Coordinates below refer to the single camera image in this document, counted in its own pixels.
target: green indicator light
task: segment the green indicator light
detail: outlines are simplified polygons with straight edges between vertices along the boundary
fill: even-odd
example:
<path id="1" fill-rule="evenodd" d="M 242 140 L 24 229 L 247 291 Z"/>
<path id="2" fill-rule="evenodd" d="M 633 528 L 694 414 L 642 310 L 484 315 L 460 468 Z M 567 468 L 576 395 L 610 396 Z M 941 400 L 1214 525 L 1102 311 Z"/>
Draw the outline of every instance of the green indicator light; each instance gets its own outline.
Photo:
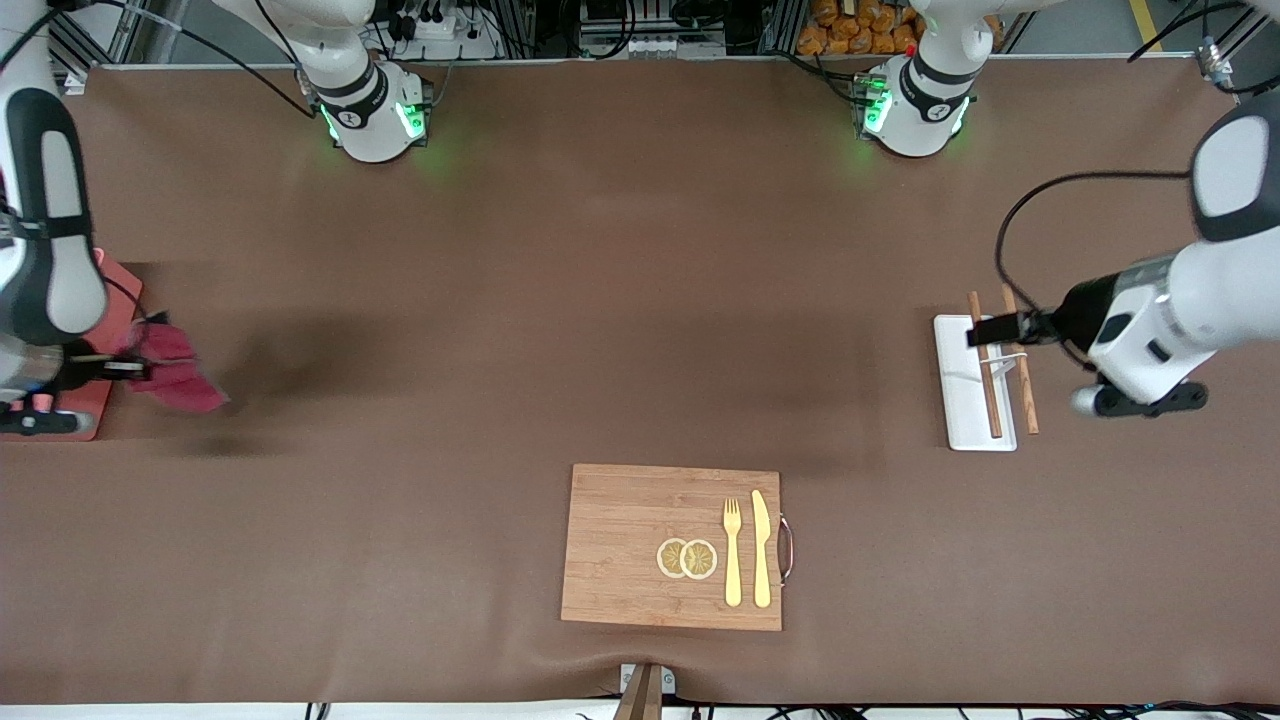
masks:
<path id="1" fill-rule="evenodd" d="M 338 142 L 338 128 L 333 127 L 333 117 L 329 115 L 329 109 L 321 105 L 320 114 L 324 115 L 324 122 L 329 126 L 329 137 L 332 137 L 334 142 Z"/>
<path id="2" fill-rule="evenodd" d="M 399 102 L 396 104 L 396 114 L 399 115 L 401 124 L 404 126 L 404 132 L 408 133 L 411 138 L 419 138 L 422 136 L 422 111 L 417 108 L 410 105 L 406 108 Z"/>
<path id="3" fill-rule="evenodd" d="M 964 126 L 964 111 L 969 109 L 969 99 L 965 97 L 960 108 L 956 109 L 956 124 L 951 126 L 951 135 L 960 132 L 961 126 Z"/>
<path id="4" fill-rule="evenodd" d="M 888 117 L 888 111 L 893 102 L 893 94 L 888 90 L 881 92 L 879 99 L 867 109 L 867 124 L 865 129 L 868 132 L 879 132 L 884 127 L 884 118 Z"/>

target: lemon slice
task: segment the lemon slice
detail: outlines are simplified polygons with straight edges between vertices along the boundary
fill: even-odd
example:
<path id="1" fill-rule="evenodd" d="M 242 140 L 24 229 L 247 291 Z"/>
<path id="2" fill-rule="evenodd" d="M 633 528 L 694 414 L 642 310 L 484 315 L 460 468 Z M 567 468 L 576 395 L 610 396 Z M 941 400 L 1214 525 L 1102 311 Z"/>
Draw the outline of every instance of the lemon slice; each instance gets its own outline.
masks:
<path id="1" fill-rule="evenodd" d="M 680 552 L 680 569 L 692 580 L 705 580 L 716 571 L 716 548 L 704 539 L 689 541 Z"/>
<path id="2" fill-rule="evenodd" d="M 685 553 L 685 541 L 669 538 L 658 546 L 658 569 L 668 578 L 684 578 L 685 569 L 680 565 L 680 556 Z"/>

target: bread package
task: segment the bread package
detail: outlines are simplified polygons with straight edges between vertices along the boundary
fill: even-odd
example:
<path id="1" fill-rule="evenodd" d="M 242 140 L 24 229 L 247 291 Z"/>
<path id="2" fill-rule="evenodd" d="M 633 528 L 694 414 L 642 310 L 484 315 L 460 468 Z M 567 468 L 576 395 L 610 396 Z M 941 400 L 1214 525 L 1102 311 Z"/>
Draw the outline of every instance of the bread package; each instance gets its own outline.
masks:
<path id="1" fill-rule="evenodd" d="M 887 32 L 872 35 L 872 53 L 876 55 L 893 54 L 893 36 Z"/>
<path id="2" fill-rule="evenodd" d="M 876 0 L 858 0 L 858 24 L 872 27 L 883 12 L 884 8 Z"/>
<path id="3" fill-rule="evenodd" d="M 1005 23 L 1000 22 L 998 15 L 987 15 L 984 19 L 991 26 L 991 46 L 1000 50 L 1005 44 Z"/>
<path id="4" fill-rule="evenodd" d="M 909 47 L 915 47 L 915 31 L 911 26 L 897 26 L 893 28 L 893 51 L 906 53 Z"/>
<path id="5" fill-rule="evenodd" d="M 872 51 L 872 31 L 863 28 L 849 41 L 849 51 L 854 55 L 864 55 Z"/>
<path id="6" fill-rule="evenodd" d="M 827 46 L 827 28 L 808 26 L 800 31 L 796 53 L 800 55 L 820 55 Z"/>
<path id="7" fill-rule="evenodd" d="M 897 10 L 892 5 L 881 5 L 881 14 L 872 20 L 872 32 L 888 32 L 893 29 L 893 20 L 897 18 Z"/>
<path id="8" fill-rule="evenodd" d="M 831 26 L 832 40 L 852 40 L 863 28 L 858 24 L 858 18 L 840 18 Z"/>
<path id="9" fill-rule="evenodd" d="M 813 0 L 813 19 L 822 27 L 831 27 L 831 23 L 840 19 L 840 5 L 836 0 Z"/>

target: white tray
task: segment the white tray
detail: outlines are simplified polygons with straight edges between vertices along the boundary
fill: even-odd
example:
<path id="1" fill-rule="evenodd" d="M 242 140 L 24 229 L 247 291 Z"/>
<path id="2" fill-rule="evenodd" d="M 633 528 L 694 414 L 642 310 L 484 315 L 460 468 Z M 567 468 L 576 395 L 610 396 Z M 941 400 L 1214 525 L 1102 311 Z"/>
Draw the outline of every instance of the white tray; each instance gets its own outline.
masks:
<path id="1" fill-rule="evenodd" d="M 1018 450 L 1012 406 L 1005 377 L 995 378 L 996 406 L 1004 437 L 991 437 L 987 423 L 987 398 L 982 391 L 982 369 L 978 348 L 969 347 L 964 333 L 973 329 L 969 315 L 937 315 L 933 318 L 933 340 L 938 348 L 938 374 L 942 377 L 942 406 L 947 415 L 947 443 L 951 450 L 1012 452 Z M 989 356 L 998 357 L 998 345 L 989 346 Z"/>

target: gold knife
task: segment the gold knife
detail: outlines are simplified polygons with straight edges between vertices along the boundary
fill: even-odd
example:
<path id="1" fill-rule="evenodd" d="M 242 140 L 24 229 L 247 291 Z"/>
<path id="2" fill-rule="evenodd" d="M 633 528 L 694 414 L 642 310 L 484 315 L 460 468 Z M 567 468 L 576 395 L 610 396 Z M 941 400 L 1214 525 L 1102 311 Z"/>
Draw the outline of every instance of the gold knife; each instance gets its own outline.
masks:
<path id="1" fill-rule="evenodd" d="M 769 564 L 765 561 L 764 543 L 773 533 L 769 523 L 769 511 L 764 509 L 764 496 L 760 491 L 751 491 L 753 519 L 755 521 L 755 606 L 768 607 L 769 598 Z"/>

